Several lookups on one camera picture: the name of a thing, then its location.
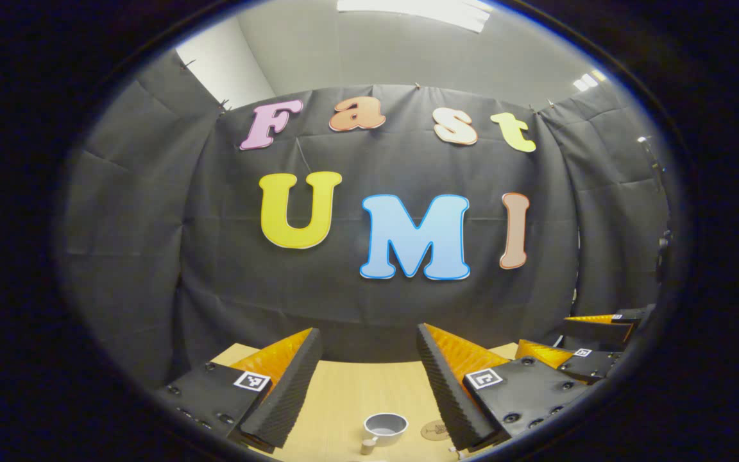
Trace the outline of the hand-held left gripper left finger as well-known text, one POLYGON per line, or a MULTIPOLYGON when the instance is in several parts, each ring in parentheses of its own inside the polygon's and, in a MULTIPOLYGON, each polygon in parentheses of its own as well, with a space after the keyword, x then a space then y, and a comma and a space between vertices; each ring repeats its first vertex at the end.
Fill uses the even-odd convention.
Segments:
POLYGON ((308 328, 228 364, 207 362, 156 392, 176 415, 225 442, 284 447, 323 353, 308 328))

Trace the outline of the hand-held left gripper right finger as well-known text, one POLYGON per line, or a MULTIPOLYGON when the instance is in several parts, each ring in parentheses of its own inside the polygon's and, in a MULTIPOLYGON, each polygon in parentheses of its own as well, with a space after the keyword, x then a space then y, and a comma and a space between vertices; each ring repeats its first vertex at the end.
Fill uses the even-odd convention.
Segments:
POLYGON ((539 357, 514 360, 426 323, 416 344, 452 443, 474 452, 542 426, 588 387, 539 357))

